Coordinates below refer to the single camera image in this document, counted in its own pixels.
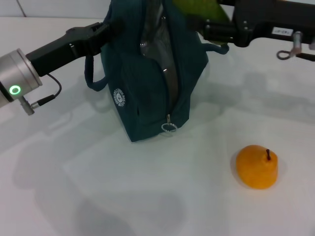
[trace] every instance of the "bag handle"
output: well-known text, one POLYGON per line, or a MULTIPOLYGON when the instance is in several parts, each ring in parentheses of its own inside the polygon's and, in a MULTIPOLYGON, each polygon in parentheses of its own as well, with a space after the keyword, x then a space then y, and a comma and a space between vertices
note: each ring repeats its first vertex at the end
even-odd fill
POLYGON ((85 76, 85 81, 87 82, 88 87, 95 90, 96 92, 99 92, 102 89, 104 89, 109 82, 109 78, 106 76, 100 81, 93 82, 93 77, 94 77, 94 57, 93 56, 85 57, 84 76, 85 76))
POLYGON ((218 46, 215 44, 204 43, 203 47, 206 52, 216 52, 221 55, 227 54, 230 50, 230 47, 227 44, 222 44, 221 46, 218 46))

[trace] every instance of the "white table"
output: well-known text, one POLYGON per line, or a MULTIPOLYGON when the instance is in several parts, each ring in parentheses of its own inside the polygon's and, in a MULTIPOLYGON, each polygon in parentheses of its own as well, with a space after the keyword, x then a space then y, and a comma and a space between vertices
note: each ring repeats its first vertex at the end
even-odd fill
MULTIPOLYGON (((0 55, 96 21, 0 18, 0 55)), ((315 67, 277 60, 290 46, 259 39, 210 53, 186 125, 136 144, 108 90, 85 85, 84 59, 53 72, 63 92, 35 115, 19 102, 0 109, 0 235, 315 235, 315 67), (244 187, 231 170, 250 144, 279 156, 269 190, 244 187)), ((101 78, 99 59, 95 70, 101 78)), ((56 92, 42 80, 30 102, 56 92)))

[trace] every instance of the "white logo patch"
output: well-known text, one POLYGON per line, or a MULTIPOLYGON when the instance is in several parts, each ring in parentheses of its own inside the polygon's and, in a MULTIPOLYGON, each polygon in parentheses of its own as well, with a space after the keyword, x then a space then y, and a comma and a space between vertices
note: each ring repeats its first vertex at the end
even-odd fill
POLYGON ((125 105, 125 103, 126 103, 125 95, 120 88, 115 89, 114 100, 115 100, 116 104, 120 107, 123 107, 125 105))

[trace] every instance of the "bag strap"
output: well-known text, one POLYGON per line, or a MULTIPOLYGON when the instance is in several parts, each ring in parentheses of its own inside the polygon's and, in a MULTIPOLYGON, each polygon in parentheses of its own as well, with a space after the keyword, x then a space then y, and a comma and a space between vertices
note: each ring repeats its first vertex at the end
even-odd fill
MULTIPOLYGON (((112 7, 110 5, 108 13, 104 20, 105 23, 109 22, 111 15, 112 15, 112 7)), ((96 92, 99 92, 102 89, 104 89, 109 82, 108 76, 107 77, 105 76, 100 81, 93 82, 93 78, 94 78, 94 57, 93 56, 85 57, 84 76, 85 76, 85 81, 87 82, 88 87, 95 90, 96 92)))
POLYGON ((206 52, 216 52, 221 55, 227 54, 230 50, 230 47, 227 44, 222 44, 221 46, 218 46, 215 44, 204 43, 203 47, 206 52))

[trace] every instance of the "teal bag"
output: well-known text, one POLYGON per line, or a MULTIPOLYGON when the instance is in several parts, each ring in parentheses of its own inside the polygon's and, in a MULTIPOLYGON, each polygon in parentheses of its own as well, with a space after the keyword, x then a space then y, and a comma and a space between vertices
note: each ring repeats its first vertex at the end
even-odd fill
POLYGON ((95 91, 109 85, 132 142, 176 131, 189 119, 206 52, 226 54, 229 47, 202 44, 172 0, 112 0, 104 21, 119 18, 124 32, 101 51, 106 76, 93 82, 93 57, 86 57, 87 85, 95 91))

